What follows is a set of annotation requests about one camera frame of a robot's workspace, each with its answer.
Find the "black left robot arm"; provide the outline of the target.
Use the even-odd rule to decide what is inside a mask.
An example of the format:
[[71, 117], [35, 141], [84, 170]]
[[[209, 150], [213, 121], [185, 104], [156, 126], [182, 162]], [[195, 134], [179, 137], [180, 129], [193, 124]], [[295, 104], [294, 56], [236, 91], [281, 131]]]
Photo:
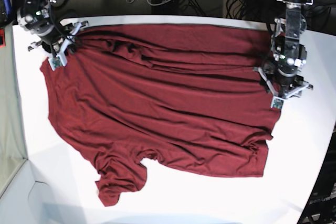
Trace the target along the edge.
[[261, 77], [260, 83], [272, 94], [271, 108], [281, 109], [292, 97], [301, 97], [303, 90], [313, 86], [300, 76], [307, 62], [307, 51], [300, 43], [300, 36], [307, 29], [302, 8], [312, 5], [313, 0], [276, 0], [285, 4], [284, 17], [274, 20], [270, 30], [270, 51], [254, 71]]

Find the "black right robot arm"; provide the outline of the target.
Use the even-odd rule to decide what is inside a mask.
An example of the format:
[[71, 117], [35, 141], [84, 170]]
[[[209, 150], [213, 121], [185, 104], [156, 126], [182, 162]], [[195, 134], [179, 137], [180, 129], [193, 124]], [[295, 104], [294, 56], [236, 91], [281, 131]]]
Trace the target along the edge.
[[17, 22], [21, 28], [36, 35], [40, 41], [31, 43], [27, 50], [43, 47], [48, 53], [48, 61], [53, 69], [66, 66], [66, 51], [73, 53], [81, 44], [77, 33], [89, 25], [88, 21], [70, 23], [63, 26], [53, 14], [56, 9], [63, 8], [69, 0], [64, 0], [57, 7], [57, 0], [25, 0], [17, 11]]

